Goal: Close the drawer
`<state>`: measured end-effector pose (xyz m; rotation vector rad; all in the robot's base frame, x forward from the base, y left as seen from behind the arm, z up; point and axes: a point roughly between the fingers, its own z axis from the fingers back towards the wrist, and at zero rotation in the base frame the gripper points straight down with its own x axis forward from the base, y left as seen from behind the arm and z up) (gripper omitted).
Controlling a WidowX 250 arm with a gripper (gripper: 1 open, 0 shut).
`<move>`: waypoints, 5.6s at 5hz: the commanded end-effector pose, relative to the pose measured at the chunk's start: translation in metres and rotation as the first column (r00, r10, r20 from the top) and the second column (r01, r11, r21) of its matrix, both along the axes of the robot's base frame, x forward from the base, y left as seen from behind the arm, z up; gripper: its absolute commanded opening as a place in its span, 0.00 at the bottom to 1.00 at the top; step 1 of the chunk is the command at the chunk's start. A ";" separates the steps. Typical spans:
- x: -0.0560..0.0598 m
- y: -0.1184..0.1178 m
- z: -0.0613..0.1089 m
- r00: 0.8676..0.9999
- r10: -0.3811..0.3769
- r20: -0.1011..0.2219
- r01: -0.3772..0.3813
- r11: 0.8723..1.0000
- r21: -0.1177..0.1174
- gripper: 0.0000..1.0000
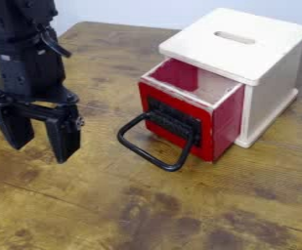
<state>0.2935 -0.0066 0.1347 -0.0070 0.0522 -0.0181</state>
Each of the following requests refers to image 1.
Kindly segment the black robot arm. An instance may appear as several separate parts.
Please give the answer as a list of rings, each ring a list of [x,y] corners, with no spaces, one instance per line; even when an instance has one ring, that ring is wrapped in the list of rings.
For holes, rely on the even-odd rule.
[[[44,123],[56,161],[80,148],[79,97],[64,86],[71,56],[49,23],[53,0],[0,0],[0,131],[12,148],[33,138],[31,123]]]

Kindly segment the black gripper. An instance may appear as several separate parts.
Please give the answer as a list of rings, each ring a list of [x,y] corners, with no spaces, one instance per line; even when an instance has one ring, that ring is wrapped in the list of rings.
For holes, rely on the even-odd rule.
[[[31,119],[44,122],[56,162],[80,148],[77,96],[64,87],[61,57],[44,48],[0,49],[0,132],[13,149],[33,138]]]

